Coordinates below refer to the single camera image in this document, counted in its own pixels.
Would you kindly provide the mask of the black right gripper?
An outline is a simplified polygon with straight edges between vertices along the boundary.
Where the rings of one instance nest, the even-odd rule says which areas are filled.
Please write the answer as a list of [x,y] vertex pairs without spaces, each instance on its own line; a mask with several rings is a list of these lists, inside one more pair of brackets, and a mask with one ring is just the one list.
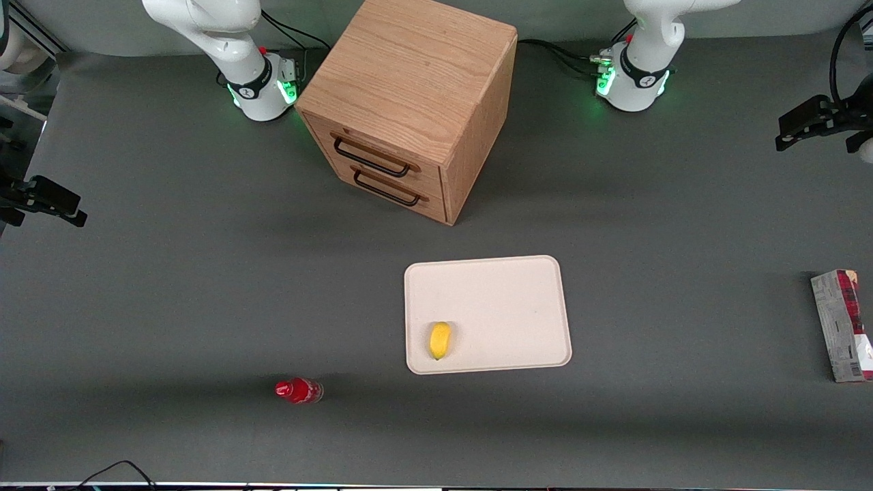
[[1,220],[9,226],[22,226],[26,212],[55,215],[72,226],[82,228],[87,214],[79,209],[80,196],[43,176],[23,181],[1,177]]

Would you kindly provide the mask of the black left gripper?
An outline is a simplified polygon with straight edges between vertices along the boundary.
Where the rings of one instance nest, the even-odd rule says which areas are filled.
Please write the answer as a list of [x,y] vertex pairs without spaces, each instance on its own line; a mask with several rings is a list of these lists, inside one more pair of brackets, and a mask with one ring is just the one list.
[[774,138],[776,150],[785,151],[808,138],[852,132],[845,140],[847,152],[871,153],[871,96],[855,94],[843,104],[844,108],[839,109],[829,97],[817,94],[780,116],[780,133]]

